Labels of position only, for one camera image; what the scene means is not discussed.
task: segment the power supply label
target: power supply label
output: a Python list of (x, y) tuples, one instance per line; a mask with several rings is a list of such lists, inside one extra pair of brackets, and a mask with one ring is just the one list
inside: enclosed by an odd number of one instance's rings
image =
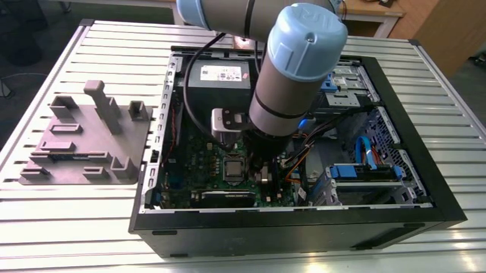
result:
[(218, 65), (204, 65), (200, 68), (202, 81), (242, 81), (240, 67), (222, 67)]

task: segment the sticker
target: sticker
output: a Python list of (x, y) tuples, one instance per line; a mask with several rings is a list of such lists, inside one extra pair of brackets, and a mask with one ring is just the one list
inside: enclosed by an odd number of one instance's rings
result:
[(302, 188), (299, 188), (298, 194), (299, 194), (299, 196), (302, 197), (302, 199), (306, 199), (306, 197), (307, 197), (307, 192), (306, 192)]
[(334, 84), (346, 84), (346, 81), (342, 78), (334, 78), (333, 82), (334, 82)]
[(200, 68), (202, 81), (242, 81), (240, 67), (222, 67), (218, 65), (204, 65)]

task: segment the aluminum table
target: aluminum table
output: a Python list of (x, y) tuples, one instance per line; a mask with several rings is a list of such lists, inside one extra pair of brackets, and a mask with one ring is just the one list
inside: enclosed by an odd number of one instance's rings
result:
[[(83, 21), (0, 152), (0, 270), (486, 271), (486, 130), (426, 52), (407, 40), (350, 37), (343, 54), (379, 61), (466, 211), (469, 221), (447, 230), (426, 232), (385, 250), (162, 259), (128, 234), (136, 185), (19, 184), (52, 116), (53, 96), (65, 94), (91, 104), (84, 82), (103, 80), (119, 105), (142, 100), (156, 107), (170, 47), (203, 46), (214, 36), (190, 26)], [(231, 47), (231, 37), (216, 46)]]

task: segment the blue latch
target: blue latch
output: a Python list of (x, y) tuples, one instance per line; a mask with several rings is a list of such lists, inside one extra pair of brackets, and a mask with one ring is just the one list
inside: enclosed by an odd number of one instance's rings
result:
[(325, 82), (322, 83), (322, 86), (320, 86), (320, 91), (323, 91), (326, 93), (338, 92), (338, 86), (333, 83), (331, 75), (333, 75), (333, 73), (327, 74), (327, 78), (326, 78), (326, 80), (325, 80)]
[(357, 171), (355, 171), (355, 166), (350, 166), (350, 165), (338, 165), (338, 172), (339, 172), (339, 176), (341, 177), (358, 177), (357, 175)]
[(337, 167), (330, 167), (330, 171), (331, 171), (331, 177), (333, 178), (339, 177), (339, 172), (338, 172), (338, 168)]
[(403, 178), (402, 168), (399, 166), (394, 166), (394, 171), (397, 174), (397, 178), (401, 180)]

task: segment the green circuit board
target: green circuit board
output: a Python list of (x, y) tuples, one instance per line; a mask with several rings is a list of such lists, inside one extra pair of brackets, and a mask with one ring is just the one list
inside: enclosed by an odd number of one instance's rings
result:
[(283, 187), (279, 198), (270, 201), (262, 198), (260, 186), (252, 178), (246, 178), (238, 185), (224, 181), (224, 158), (244, 159), (246, 149), (242, 141), (235, 144), (234, 150), (227, 153), (219, 147), (208, 143), (199, 136), (190, 135), (184, 149), (184, 174), (183, 177), (163, 172), (159, 182), (170, 197), (172, 209), (191, 208), (191, 192), (204, 190), (246, 191), (255, 193), (256, 202), (254, 207), (294, 206), (294, 187)]

